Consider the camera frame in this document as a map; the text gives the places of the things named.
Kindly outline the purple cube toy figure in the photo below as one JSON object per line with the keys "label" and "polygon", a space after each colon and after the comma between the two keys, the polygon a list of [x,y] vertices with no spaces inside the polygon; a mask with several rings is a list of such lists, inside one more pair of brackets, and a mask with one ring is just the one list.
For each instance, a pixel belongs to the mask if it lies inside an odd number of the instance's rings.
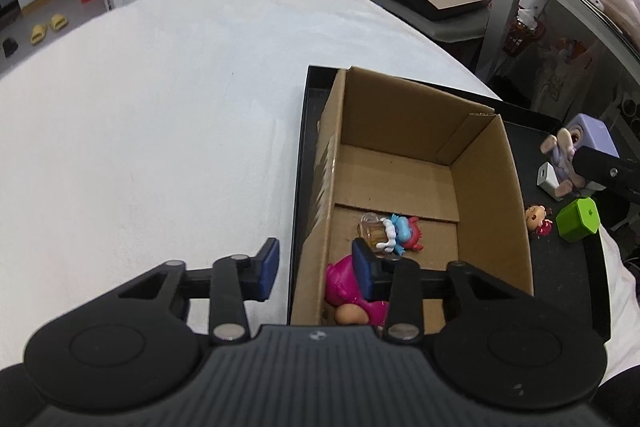
{"label": "purple cube toy figure", "polygon": [[562,198],[572,193],[590,196],[604,190],[603,185],[588,181],[575,172],[573,158],[576,150],[581,147],[590,147],[620,157],[605,123],[583,113],[577,114],[556,134],[548,135],[539,147],[546,156],[546,161],[554,167],[559,181],[556,195]]}

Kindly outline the pink bear figurine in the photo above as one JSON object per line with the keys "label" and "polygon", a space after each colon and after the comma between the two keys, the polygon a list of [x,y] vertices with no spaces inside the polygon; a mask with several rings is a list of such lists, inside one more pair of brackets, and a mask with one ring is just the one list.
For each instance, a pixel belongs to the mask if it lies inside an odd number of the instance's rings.
{"label": "pink bear figurine", "polygon": [[388,310],[386,301],[369,303],[361,295],[352,267],[352,255],[326,267],[324,300],[334,308],[338,325],[370,325],[382,327]]}

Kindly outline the blue red smurf figurine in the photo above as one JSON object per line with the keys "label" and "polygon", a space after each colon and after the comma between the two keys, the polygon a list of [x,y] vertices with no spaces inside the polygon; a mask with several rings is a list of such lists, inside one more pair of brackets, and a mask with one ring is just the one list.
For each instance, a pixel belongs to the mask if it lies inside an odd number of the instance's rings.
{"label": "blue red smurf figurine", "polygon": [[418,217],[395,213],[390,217],[382,217],[368,212],[360,218],[357,229],[358,235],[375,254],[402,256],[406,251],[423,249]]}

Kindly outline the green hexagonal box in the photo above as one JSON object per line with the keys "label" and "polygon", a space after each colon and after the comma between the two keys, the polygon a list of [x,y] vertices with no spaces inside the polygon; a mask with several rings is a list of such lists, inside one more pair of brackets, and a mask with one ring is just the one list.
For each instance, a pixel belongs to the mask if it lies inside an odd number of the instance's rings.
{"label": "green hexagonal box", "polygon": [[555,225],[561,239],[568,243],[596,234],[600,228],[596,202],[591,197],[574,199],[558,212]]}

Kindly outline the small red-bow doll figurine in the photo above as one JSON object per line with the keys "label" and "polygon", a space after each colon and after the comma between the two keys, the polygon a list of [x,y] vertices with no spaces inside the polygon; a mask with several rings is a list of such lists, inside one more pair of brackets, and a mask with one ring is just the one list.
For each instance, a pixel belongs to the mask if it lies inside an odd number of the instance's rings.
{"label": "small red-bow doll figurine", "polygon": [[551,210],[544,205],[530,205],[525,209],[525,224],[530,235],[547,236],[551,233],[553,222]]}

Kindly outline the white power adapter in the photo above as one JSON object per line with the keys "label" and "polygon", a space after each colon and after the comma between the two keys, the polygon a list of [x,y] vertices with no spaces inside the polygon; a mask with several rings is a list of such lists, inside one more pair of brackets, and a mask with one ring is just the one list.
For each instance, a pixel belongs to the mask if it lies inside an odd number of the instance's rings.
{"label": "white power adapter", "polygon": [[556,195],[556,189],[559,187],[559,181],[552,164],[546,161],[537,171],[537,186],[555,200],[561,200],[562,197]]}

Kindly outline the beige tote bag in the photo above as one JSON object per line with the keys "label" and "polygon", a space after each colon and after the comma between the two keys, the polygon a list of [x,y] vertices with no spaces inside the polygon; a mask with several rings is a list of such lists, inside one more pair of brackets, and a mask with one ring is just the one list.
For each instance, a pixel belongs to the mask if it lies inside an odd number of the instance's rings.
{"label": "beige tote bag", "polygon": [[584,101],[603,50],[600,42],[586,48],[581,41],[545,50],[535,83],[533,111],[559,120],[570,115],[572,107]]}

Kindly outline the black rectangular tray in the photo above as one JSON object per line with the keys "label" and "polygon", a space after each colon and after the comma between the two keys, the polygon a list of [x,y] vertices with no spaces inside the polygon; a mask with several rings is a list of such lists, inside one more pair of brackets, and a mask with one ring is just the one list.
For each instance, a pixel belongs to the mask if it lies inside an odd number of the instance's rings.
{"label": "black rectangular tray", "polygon": [[[336,75],[337,70],[333,67],[311,65],[307,69],[298,142],[288,311],[293,310],[299,260],[307,235],[318,140],[317,124]],[[506,127],[525,199],[527,202],[533,199],[547,200],[548,196],[539,191],[536,182],[530,179],[535,174],[534,146],[547,131],[556,127],[558,121],[547,116],[536,118],[528,109],[485,95],[450,87],[440,86],[438,89],[495,109]],[[610,335],[608,279],[599,239],[573,244],[553,234],[535,239],[532,242],[532,260],[537,297],[572,314],[599,334]]]}

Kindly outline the brown cardboard box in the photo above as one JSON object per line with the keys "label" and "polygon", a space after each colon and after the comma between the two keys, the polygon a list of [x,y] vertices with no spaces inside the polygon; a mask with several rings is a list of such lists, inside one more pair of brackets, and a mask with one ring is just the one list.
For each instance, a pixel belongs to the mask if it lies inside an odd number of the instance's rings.
{"label": "brown cardboard box", "polygon": [[308,70],[292,248],[290,320],[330,323],[326,267],[368,212],[418,219],[419,265],[464,261],[531,293],[525,205],[495,104],[352,67]]}

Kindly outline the red plastic basket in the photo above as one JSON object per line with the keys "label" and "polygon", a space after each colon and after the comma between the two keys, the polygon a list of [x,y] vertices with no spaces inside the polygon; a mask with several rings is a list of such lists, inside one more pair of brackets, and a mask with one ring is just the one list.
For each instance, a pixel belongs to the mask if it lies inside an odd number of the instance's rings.
{"label": "red plastic basket", "polygon": [[530,44],[538,41],[545,31],[543,23],[537,23],[532,29],[516,18],[509,27],[502,50],[507,56],[517,57]]}

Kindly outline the white towel cloth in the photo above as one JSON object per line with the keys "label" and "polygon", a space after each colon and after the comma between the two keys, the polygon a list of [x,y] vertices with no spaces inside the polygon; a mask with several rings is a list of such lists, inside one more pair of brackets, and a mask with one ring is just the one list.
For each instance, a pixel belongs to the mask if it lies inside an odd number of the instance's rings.
{"label": "white towel cloth", "polygon": [[481,94],[369,0],[138,0],[1,79],[1,363],[43,324],[170,260],[207,268],[279,239],[285,320],[300,118],[312,65]]}

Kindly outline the grey curved desk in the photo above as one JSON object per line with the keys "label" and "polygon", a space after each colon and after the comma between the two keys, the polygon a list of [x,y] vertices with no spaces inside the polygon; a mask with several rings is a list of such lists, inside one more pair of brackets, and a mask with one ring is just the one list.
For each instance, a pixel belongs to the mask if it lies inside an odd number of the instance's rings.
{"label": "grey curved desk", "polygon": [[[600,40],[633,80],[639,79],[639,51],[623,31],[590,0],[555,0]],[[497,68],[509,26],[518,12],[520,0],[492,0],[485,38],[475,75],[486,82]]]}

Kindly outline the yellow slipper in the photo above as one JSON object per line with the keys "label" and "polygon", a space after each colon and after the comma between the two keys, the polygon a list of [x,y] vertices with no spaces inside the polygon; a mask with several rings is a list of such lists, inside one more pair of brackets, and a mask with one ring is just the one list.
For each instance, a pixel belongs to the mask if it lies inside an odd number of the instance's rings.
{"label": "yellow slipper", "polygon": [[43,24],[35,25],[32,28],[32,33],[30,34],[30,44],[32,46],[36,46],[40,43],[47,35],[48,26]]}
{"label": "yellow slipper", "polygon": [[50,28],[55,32],[60,31],[67,25],[68,25],[68,19],[65,15],[62,15],[62,14],[54,14],[51,17],[49,22]]}

